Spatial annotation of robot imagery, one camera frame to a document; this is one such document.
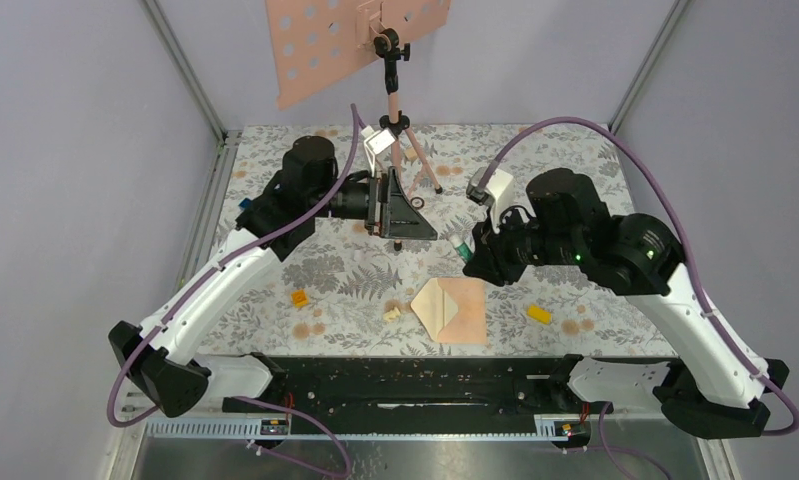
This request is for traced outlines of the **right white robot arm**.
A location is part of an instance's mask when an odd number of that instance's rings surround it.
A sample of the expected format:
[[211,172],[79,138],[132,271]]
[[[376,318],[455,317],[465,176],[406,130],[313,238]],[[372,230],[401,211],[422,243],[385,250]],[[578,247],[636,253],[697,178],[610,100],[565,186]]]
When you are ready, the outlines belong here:
[[784,385],[788,367],[705,313],[673,231],[648,214],[611,214],[592,180],[567,168],[537,175],[526,194],[527,206],[514,203],[504,171],[470,179],[466,195],[487,214],[473,228],[464,274],[503,287],[528,266],[574,266],[645,315],[675,352],[650,363],[564,356],[547,381],[552,405],[656,412],[702,439],[762,436],[770,417],[762,398]]

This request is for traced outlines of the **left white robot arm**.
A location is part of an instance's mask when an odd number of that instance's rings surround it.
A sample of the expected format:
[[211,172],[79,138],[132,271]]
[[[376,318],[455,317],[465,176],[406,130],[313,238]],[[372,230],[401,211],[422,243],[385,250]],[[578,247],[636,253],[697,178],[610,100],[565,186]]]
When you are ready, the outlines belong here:
[[201,356],[198,347],[244,293],[315,233],[318,217],[361,221],[368,234],[390,240],[437,239],[404,193],[397,169],[378,168],[382,152],[398,149],[389,130],[366,128],[369,166],[354,172],[338,164],[327,138],[296,139],[264,190],[242,202],[234,227],[175,296],[139,324],[120,321],[111,329],[120,365],[115,384],[129,380],[153,412],[169,418],[205,398],[246,396],[260,410],[279,407],[286,387],[258,358]]

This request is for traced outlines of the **green white glue stick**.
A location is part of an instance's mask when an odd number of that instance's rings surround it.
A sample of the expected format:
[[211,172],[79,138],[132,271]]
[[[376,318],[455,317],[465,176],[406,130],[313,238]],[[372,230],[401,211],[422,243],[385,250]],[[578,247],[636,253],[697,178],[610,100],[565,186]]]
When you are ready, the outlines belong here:
[[453,234],[449,237],[449,243],[465,263],[468,263],[472,259],[473,251],[462,237]]

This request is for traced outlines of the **tan paper envelope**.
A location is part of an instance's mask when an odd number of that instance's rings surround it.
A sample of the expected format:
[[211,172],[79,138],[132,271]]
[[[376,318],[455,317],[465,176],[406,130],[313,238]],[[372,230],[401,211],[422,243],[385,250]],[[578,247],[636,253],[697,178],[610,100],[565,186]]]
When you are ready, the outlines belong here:
[[434,342],[465,345],[487,342],[486,291],[482,280],[432,278],[411,301],[411,309]]

